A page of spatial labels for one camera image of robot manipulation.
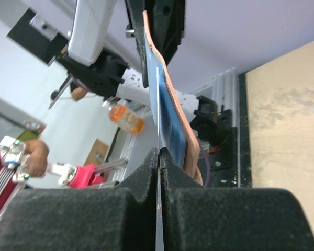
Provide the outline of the pink leather card holder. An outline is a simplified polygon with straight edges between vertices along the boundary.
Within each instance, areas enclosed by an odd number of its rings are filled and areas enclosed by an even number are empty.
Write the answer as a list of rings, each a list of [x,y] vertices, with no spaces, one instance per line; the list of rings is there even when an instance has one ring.
[[[191,128],[163,56],[152,40],[149,28],[148,12],[143,11],[144,39],[147,58],[147,75],[151,110],[156,120],[156,68],[159,68],[160,92],[160,140],[161,146],[169,150],[176,164],[200,185],[203,184],[201,172],[197,166],[200,147]]]

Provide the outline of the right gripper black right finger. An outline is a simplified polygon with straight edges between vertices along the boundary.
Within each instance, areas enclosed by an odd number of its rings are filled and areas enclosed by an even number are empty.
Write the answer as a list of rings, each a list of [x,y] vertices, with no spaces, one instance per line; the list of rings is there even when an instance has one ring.
[[[165,250],[314,250],[297,198],[272,188],[204,188],[159,153]]]

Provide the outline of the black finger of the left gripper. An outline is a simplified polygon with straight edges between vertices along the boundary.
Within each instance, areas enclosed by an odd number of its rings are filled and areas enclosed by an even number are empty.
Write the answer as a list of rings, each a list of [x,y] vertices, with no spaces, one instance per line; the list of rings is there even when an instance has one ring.
[[[131,26],[131,29],[133,29],[133,34],[136,40],[137,50],[140,57],[143,87],[147,88],[149,86],[149,83],[147,75],[147,58],[145,50],[144,21],[143,21],[145,1],[125,0],[125,3],[129,25]]]

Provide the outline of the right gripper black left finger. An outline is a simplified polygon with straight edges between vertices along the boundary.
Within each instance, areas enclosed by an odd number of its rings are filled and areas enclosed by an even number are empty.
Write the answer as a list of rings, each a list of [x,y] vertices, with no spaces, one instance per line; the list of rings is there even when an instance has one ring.
[[[154,250],[157,149],[114,188],[25,189],[0,221],[0,250]]]

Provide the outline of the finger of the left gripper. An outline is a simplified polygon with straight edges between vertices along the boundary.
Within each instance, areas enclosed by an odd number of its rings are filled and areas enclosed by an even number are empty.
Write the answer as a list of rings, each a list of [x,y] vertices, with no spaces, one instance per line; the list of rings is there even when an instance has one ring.
[[[185,33],[185,0],[145,1],[155,47],[169,64]]]

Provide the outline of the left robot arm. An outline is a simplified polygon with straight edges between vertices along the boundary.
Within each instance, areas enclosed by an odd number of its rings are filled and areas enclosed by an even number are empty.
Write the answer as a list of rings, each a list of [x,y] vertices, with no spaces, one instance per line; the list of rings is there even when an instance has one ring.
[[[104,39],[115,1],[77,1],[73,33],[68,50],[58,61],[90,91],[104,98],[116,97],[128,64],[104,48]],[[148,80],[147,48],[143,12],[148,13],[152,41],[169,64],[185,30],[185,1],[126,1],[129,28],[133,30],[143,70],[143,89],[153,94],[156,84]]]

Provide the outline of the white card from holder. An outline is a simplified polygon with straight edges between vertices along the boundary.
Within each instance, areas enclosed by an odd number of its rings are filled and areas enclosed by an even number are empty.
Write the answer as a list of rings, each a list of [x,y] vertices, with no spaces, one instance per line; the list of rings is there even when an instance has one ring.
[[[160,92],[159,92],[159,68],[156,68],[156,120],[157,120],[157,149],[161,148],[160,140]],[[157,182],[157,201],[156,201],[156,250],[164,250],[163,217],[162,217],[162,196],[161,196],[161,175],[160,164],[158,164]]]

